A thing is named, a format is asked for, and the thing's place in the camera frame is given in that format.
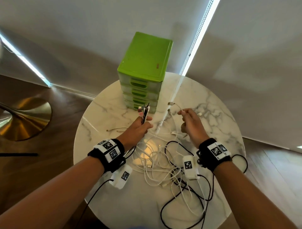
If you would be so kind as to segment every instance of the brass table base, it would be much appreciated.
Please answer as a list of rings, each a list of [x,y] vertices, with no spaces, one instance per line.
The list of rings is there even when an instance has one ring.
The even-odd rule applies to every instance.
[[[51,120],[50,104],[41,98],[30,97],[14,108],[0,103],[0,136],[10,141],[22,141],[39,134]]]

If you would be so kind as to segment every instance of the white marble tabletop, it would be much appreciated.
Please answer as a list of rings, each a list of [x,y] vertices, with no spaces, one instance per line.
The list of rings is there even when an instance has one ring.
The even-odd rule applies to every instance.
[[[166,122],[160,128],[161,131],[166,129],[169,132],[171,129],[171,131],[180,133],[180,126],[183,123],[182,117],[177,115],[176,112],[179,108],[176,105],[170,108],[173,118],[167,113],[167,104],[170,101],[174,101],[181,108],[192,108],[196,113],[201,112],[203,114],[201,121],[208,135],[222,142],[232,155],[245,156],[240,130],[228,108],[209,89],[178,74],[167,72],[165,75],[157,110],[153,115],[154,132],[164,119]],[[101,140],[115,138],[120,134],[116,131],[107,132],[107,129],[129,126],[137,116],[137,111],[126,108],[119,81],[108,86],[88,106],[79,123],[74,142],[74,164],[84,159],[93,146]],[[167,140],[176,138],[167,134],[162,136]],[[152,136],[146,134],[145,138],[151,139]],[[197,151],[188,136],[184,137],[184,134],[179,134],[177,141],[191,152]],[[127,159],[128,164],[131,164],[130,160],[131,157]],[[245,164],[239,160],[237,166],[244,170]],[[206,176],[211,183],[212,173],[209,170],[200,167],[199,172]],[[90,199],[100,184],[110,177],[110,172],[103,175],[86,197],[86,201]],[[200,179],[199,182],[205,195],[208,196],[207,182],[203,179]],[[198,194],[202,195],[197,181],[189,181],[189,184]],[[179,188],[174,186],[174,193],[178,193]],[[190,207],[197,213],[200,211],[200,216],[202,208],[199,200],[194,195],[192,200],[190,193],[186,190],[184,195],[188,199]],[[145,226],[150,229],[165,228],[160,220],[160,210],[172,197],[171,185],[169,187],[149,186],[145,181],[144,174],[133,171],[123,189],[116,189],[110,184],[104,185],[94,196],[89,207],[110,229],[134,226]],[[216,229],[230,213],[231,209],[215,179],[214,196],[208,205],[204,228]],[[181,196],[172,201],[163,211],[165,223],[173,229],[187,228],[197,222],[199,216],[195,216],[189,211]]]

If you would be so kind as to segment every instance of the wristband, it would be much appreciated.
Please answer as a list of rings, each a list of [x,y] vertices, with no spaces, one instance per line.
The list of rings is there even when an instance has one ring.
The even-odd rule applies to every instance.
[[[199,157],[197,163],[212,172],[222,162],[232,161],[230,152],[222,143],[216,142],[214,138],[207,139],[201,143],[196,154]]]
[[[104,173],[118,170],[126,163],[124,158],[125,149],[123,144],[117,139],[107,139],[94,146],[88,156],[97,158],[104,166]]]

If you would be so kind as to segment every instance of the forearm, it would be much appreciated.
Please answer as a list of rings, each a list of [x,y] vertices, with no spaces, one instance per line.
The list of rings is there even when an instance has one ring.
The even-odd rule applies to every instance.
[[[297,229],[232,162],[221,163],[214,174],[241,229]]]
[[[0,228],[62,228],[104,173],[87,157],[29,194],[0,216]]]

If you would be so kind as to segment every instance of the wooden floor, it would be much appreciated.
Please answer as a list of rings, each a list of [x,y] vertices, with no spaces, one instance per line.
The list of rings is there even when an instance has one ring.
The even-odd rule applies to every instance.
[[[45,98],[52,106],[50,125],[38,136],[10,142],[0,137],[0,152],[33,152],[39,157],[0,158],[0,214],[73,165],[73,142],[78,123],[92,98],[64,90],[0,76],[0,101],[8,105],[29,96]],[[302,229],[302,154],[244,139],[247,177]],[[64,228],[74,228],[83,202]],[[87,212],[79,228],[101,228]],[[231,215],[220,229],[238,228]]]

